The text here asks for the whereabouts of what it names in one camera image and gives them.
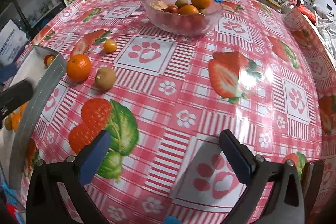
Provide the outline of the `yellow cherry tomato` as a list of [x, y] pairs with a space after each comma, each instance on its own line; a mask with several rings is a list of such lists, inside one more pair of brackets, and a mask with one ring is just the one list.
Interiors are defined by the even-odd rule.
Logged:
[[51, 56], [48, 60], [47, 60], [47, 67], [49, 67], [51, 65], [51, 63], [54, 61], [55, 56]]

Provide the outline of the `white sofa with clutter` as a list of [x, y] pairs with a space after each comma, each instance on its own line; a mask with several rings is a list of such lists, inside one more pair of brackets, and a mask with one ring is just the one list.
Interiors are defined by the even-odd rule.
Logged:
[[335, 12], [329, 5], [318, 1], [308, 8], [308, 12], [312, 14], [307, 17], [314, 26], [313, 30], [317, 32], [322, 45], [335, 65]]

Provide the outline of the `strawberry pattern tablecloth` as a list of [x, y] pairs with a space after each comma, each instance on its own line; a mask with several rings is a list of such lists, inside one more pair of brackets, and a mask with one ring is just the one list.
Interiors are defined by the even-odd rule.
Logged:
[[224, 129], [298, 173], [323, 159], [319, 213], [335, 191], [335, 65], [300, 12], [222, 1], [199, 38], [157, 28], [144, 0], [80, 0], [55, 16], [33, 43], [84, 53], [93, 75], [108, 67], [117, 79], [101, 92], [93, 77], [61, 78], [29, 143], [21, 200], [38, 159], [64, 160], [106, 122], [112, 144], [86, 189], [112, 223], [220, 223], [244, 191], [218, 145]]

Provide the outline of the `large orange mandarin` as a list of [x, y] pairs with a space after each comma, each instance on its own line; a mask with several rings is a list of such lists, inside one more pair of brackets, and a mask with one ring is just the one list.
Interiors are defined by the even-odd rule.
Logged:
[[92, 64], [90, 59], [84, 54], [78, 54], [69, 59], [66, 73], [70, 80], [80, 83], [89, 77], [91, 69]]

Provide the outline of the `brown fruit near bowl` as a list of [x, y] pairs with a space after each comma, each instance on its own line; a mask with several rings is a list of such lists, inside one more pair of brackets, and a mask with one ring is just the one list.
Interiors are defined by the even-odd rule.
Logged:
[[116, 73], [112, 68], [102, 67], [96, 73], [94, 84], [100, 90], [108, 91], [112, 88], [116, 79]]

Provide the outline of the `dark wooden chair back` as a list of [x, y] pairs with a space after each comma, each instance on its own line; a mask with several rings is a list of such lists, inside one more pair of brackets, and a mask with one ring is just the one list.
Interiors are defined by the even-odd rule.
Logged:
[[321, 185], [325, 161], [323, 159], [307, 162], [301, 176], [301, 186], [305, 206], [305, 223], [313, 210]]

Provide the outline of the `small yellow kumquat far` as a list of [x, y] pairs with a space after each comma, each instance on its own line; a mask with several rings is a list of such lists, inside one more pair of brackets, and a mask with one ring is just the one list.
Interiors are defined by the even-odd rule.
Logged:
[[117, 50], [117, 43], [112, 39], [108, 39], [104, 42], [103, 48], [106, 53], [114, 53]]

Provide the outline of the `grey white tray box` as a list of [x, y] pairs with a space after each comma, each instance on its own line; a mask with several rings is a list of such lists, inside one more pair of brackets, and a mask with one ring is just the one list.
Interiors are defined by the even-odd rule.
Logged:
[[[44, 64], [46, 55], [55, 56], [49, 67]], [[1, 164], [9, 188], [19, 190], [23, 176], [26, 151], [36, 123], [52, 92], [66, 72], [67, 62], [55, 50], [33, 45], [22, 61], [18, 73], [9, 85], [28, 79], [33, 84], [34, 95], [23, 113], [17, 132], [1, 129]]]

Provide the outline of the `white printed bag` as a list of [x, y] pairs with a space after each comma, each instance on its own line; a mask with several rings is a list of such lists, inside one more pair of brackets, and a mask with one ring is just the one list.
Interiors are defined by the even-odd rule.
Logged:
[[29, 42], [27, 34], [11, 19], [1, 29], [0, 62], [3, 66], [12, 64], [19, 51]]

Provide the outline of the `orange with stem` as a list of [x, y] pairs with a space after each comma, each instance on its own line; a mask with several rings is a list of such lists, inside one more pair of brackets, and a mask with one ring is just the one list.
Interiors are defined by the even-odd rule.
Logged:
[[27, 106], [27, 102], [20, 106], [20, 114], [21, 114], [21, 116], [23, 115], [26, 106]]

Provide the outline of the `glass fruit bowl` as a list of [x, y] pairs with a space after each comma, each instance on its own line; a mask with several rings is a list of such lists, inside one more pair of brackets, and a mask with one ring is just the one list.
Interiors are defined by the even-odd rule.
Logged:
[[214, 0], [144, 0], [149, 21], [161, 30], [181, 36], [201, 36], [222, 16]]

